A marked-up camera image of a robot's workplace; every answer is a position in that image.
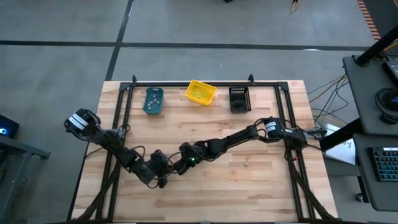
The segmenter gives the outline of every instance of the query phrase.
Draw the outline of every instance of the teal tray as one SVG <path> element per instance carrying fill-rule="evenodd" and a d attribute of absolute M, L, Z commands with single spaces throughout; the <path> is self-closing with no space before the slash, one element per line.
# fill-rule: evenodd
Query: teal tray
<path fill-rule="evenodd" d="M 160 114 L 163 108 L 163 101 L 163 89 L 157 87 L 149 87 L 147 89 L 147 96 L 145 97 L 145 102 L 142 109 L 145 111 L 145 113 L 150 115 Z"/>

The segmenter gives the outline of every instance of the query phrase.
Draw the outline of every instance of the yellow basket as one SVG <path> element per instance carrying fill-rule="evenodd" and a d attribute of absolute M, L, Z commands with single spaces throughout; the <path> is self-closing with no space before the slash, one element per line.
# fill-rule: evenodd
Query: yellow basket
<path fill-rule="evenodd" d="M 185 92 L 185 96 L 194 102 L 208 106 L 213 100 L 216 90 L 217 88 L 214 86 L 192 80 Z"/>

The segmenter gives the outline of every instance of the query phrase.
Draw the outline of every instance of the white paper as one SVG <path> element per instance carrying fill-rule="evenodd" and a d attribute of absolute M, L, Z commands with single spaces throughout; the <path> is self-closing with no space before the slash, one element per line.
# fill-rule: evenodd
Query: white paper
<path fill-rule="evenodd" d="M 338 127 L 326 124 L 327 136 L 339 130 Z M 326 151 L 325 156 L 336 159 L 341 162 L 346 162 L 355 165 L 355 144 L 353 139 L 343 142 L 329 150 Z"/>

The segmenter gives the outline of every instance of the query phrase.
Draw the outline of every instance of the butcher block tabletop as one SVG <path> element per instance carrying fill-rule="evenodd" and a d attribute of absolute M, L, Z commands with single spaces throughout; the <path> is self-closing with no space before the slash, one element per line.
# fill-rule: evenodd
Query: butcher block tabletop
<path fill-rule="evenodd" d="M 297 124 L 313 128 L 313 118 L 303 81 L 288 81 Z M 101 127 L 110 129 L 120 82 L 104 82 L 97 115 Z M 187 87 L 164 87 L 160 115 L 142 110 L 146 87 L 134 87 L 126 147 L 144 146 L 148 160 L 156 149 L 170 156 L 183 142 L 224 138 L 253 124 L 258 118 L 279 117 L 273 87 L 249 87 L 252 110 L 232 114 L 228 87 L 218 87 L 210 106 L 192 102 L 184 95 Z M 282 91 L 285 117 L 288 118 Z M 125 103 L 119 123 L 122 124 Z M 317 141 L 308 141 L 318 145 Z M 87 153 L 99 148 L 89 144 Z M 184 175 L 172 174 L 164 189 L 150 189 L 135 174 L 122 169 L 114 222 L 294 222 L 292 184 L 284 159 L 284 142 L 265 144 L 249 141 L 233 147 L 214 162 L 201 162 Z M 320 203 L 336 216 L 329 179 L 318 149 L 303 150 L 310 188 Z M 81 215 L 98 193 L 104 171 L 106 150 L 90 155 L 84 163 L 72 218 Z M 180 156 L 173 156 L 176 162 Z M 104 213 L 110 198 L 105 200 Z M 300 198 L 308 217 L 304 194 Z"/>

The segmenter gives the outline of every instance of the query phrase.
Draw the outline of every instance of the black keyboard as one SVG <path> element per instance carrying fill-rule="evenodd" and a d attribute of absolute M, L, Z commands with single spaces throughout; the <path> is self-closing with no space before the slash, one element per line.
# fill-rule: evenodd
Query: black keyboard
<path fill-rule="evenodd" d="M 398 148 L 372 148 L 373 164 L 378 181 L 398 182 Z"/>

